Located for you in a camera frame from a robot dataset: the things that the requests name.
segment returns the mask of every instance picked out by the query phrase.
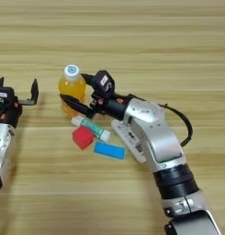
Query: black cable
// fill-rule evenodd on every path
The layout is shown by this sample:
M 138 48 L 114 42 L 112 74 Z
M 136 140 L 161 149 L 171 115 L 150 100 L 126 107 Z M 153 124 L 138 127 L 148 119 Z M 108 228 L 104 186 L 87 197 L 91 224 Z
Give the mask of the black cable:
M 182 147 L 186 146 L 186 144 L 187 144 L 189 141 L 191 141 L 191 138 L 192 138 L 192 136 L 193 136 L 193 128 L 192 128 L 191 122 L 189 121 L 189 119 L 187 118 L 187 116 L 185 116 L 183 113 L 181 113 L 180 111 L 176 110 L 175 108 L 168 106 L 167 104 L 165 104 L 165 105 L 159 105 L 159 106 L 171 110 L 172 112 L 174 112 L 177 116 L 179 116 L 179 117 L 184 121 L 184 123 L 186 124 L 187 130 L 188 130 L 188 135 L 187 135 L 187 138 L 184 139 L 184 140 L 181 142 L 181 146 L 182 146 Z

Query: silver robot arm segment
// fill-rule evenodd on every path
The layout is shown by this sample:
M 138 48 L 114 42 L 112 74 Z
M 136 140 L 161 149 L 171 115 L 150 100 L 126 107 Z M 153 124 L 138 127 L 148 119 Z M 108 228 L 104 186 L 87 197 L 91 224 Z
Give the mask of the silver robot arm segment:
M 16 130 L 11 125 L 0 123 L 0 189 L 6 184 L 15 138 Z
M 123 123 L 130 125 L 160 190 L 163 210 L 173 218 L 165 226 L 168 235 L 220 235 L 202 190 L 191 173 L 178 138 L 165 121 L 163 108 L 133 98 Z

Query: orange juice bottle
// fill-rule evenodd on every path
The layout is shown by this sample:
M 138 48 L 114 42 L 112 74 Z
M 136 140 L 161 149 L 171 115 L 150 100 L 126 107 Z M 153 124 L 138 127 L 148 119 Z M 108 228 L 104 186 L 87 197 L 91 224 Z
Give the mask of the orange juice bottle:
M 78 66 L 71 64 L 64 68 L 64 76 L 59 80 L 59 91 L 61 94 L 70 95 L 84 103 L 86 83 L 80 74 Z M 77 111 L 67 106 L 62 101 L 62 110 L 68 117 L 78 115 Z

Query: plastic bottle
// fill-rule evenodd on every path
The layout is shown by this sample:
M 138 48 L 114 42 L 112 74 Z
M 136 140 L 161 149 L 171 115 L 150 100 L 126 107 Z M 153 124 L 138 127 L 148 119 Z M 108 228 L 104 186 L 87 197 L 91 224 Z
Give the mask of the plastic bottle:
M 61 94 L 70 95 L 84 103 L 86 83 L 80 74 L 78 66 L 71 64 L 64 68 L 64 76 L 59 80 L 59 91 Z M 78 112 L 67 106 L 62 101 L 62 110 L 68 116 L 75 117 Z
M 81 117 L 81 116 L 73 117 L 72 123 L 77 127 L 79 126 L 88 127 L 94 133 L 94 135 L 103 142 L 108 142 L 108 140 L 110 139 L 110 132 L 108 130 L 99 127 L 97 124 L 90 121 L 86 117 Z

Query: blue rectangular block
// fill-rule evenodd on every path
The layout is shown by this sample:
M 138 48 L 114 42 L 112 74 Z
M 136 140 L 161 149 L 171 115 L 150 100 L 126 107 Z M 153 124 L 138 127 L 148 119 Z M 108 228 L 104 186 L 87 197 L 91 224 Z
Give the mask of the blue rectangular block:
M 94 152 L 100 153 L 100 154 L 103 154 L 112 158 L 117 158 L 117 159 L 125 159 L 125 155 L 126 155 L 125 148 L 103 143 L 103 142 L 96 143 Z

